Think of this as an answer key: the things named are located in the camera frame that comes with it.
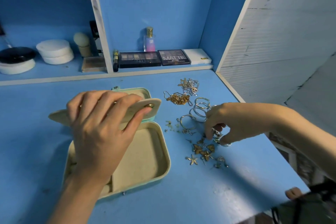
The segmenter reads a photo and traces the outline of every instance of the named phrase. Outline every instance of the white round container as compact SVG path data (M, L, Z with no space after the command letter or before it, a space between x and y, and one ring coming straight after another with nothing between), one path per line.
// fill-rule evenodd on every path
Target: white round container
M60 56L60 57L45 58L45 57L42 56L42 58L43 58L43 60L44 60L45 63L51 64L51 65L60 65L60 64L64 64L64 63L67 63L67 62L73 60L74 54L73 54L73 52L71 50L70 53L65 54L63 56Z
M21 62L18 64L5 64L0 63L0 73L3 74L20 74L27 72L35 66L35 61L33 59Z
M46 40L36 45L43 58L56 58L72 53L70 44L66 40Z

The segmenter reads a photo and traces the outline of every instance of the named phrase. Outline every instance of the beige box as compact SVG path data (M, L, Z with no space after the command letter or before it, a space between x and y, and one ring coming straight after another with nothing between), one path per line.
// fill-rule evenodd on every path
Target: beige box
M138 94L145 98L129 107L120 125L120 129L124 129L133 115L143 107L151 105L152 111L144 117L143 122L135 133L132 143L126 150L124 157L111 176L110 181L103 188L99 198L125 192L129 189L160 180L168 174L171 166L162 129L156 122L150 121L156 115L161 100L151 98L149 91L144 88L118 91ZM64 125L69 125L65 110L54 112L49 115L49 118ZM76 154L74 142L72 141L68 150L63 183L73 172L75 167Z

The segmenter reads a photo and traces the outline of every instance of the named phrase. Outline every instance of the black compact case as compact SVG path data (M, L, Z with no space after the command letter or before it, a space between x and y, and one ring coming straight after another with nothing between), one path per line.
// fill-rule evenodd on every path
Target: black compact case
M120 52L119 67L156 67L161 66L157 52Z
M182 50L161 50L158 53L163 66L190 64L190 60Z

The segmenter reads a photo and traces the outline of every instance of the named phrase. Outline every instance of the blue tabletop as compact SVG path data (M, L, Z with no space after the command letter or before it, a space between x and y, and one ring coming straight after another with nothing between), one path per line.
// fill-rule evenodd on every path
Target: blue tabletop
M89 223L237 223L287 200L285 190L309 189L266 136L218 146L216 155L228 168L213 162L198 166L185 160L201 136L170 131L166 120L189 112L190 106L165 101L163 91L181 92L181 78L199 81L198 97L211 105L237 100L212 70L119 78L52 82L0 87L0 216L2 223L44 223L59 197L69 128L48 119L64 109L77 93L144 87L162 99L155 121L168 129L165 140L171 169L160 182L97 202Z

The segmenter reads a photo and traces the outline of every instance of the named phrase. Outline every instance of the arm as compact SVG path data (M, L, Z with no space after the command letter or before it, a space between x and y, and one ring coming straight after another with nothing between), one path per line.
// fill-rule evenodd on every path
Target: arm
M49 224L87 222L143 116L151 111L149 107L138 111L127 127L119 130L128 107L139 100L134 94L102 90L80 93L67 104L77 167L65 182Z
M284 137L305 154L333 180L336 180L336 137L318 128L296 111L275 104L224 103L207 112L205 133L212 138L211 128L230 132L220 140L232 143L265 132Z

